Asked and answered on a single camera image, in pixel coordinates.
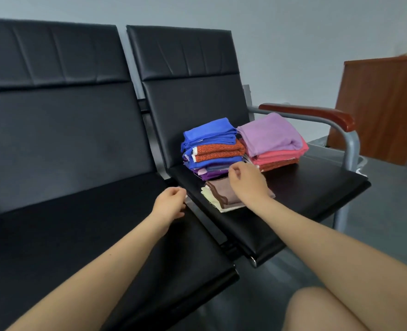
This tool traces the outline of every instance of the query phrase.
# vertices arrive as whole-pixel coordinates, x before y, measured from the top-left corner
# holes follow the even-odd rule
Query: red-brown armrest
[[[276,103],[263,103],[259,106],[261,110],[285,112],[305,116],[315,116],[337,123],[345,132],[355,130],[354,118],[343,111],[320,107],[309,107],[303,105],[281,105]]]

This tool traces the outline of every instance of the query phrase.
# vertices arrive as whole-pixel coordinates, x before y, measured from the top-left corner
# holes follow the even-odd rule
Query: chair
[[[247,107],[229,31],[127,26],[127,32],[167,173],[254,267],[282,250],[284,243],[248,209],[222,214],[207,202],[200,193],[203,182],[182,164],[184,131],[222,117],[237,127],[249,122],[252,113],[271,111],[339,129],[348,144],[343,168],[305,156],[298,165],[266,172],[265,177],[284,205],[318,222],[337,212],[335,227],[344,229],[344,206],[370,186],[366,177],[355,173],[358,136],[351,116],[312,107]]]
[[[117,28],[0,20],[0,330],[132,230],[166,187]],[[166,329],[237,279],[186,210],[102,329]]]

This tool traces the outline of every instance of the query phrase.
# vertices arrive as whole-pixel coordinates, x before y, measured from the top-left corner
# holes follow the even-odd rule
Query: person's left hand
[[[165,189],[156,198],[150,216],[169,227],[173,220],[185,215],[182,210],[185,209],[184,201],[186,196],[187,191],[181,187]]]

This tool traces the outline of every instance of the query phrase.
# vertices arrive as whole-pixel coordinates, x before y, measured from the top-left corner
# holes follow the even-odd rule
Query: person
[[[228,176],[239,199],[326,287],[304,288],[293,295],[284,331],[407,330],[406,265],[271,199],[266,180],[254,165],[235,163]],[[153,246],[172,221],[184,215],[185,197],[179,187],[162,192],[146,219],[8,330],[99,330]]]

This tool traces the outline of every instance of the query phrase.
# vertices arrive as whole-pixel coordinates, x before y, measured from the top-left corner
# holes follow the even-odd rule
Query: person's left arm
[[[184,216],[186,191],[170,187],[151,214],[116,244],[27,311],[8,331],[94,331],[102,324],[175,218]]]

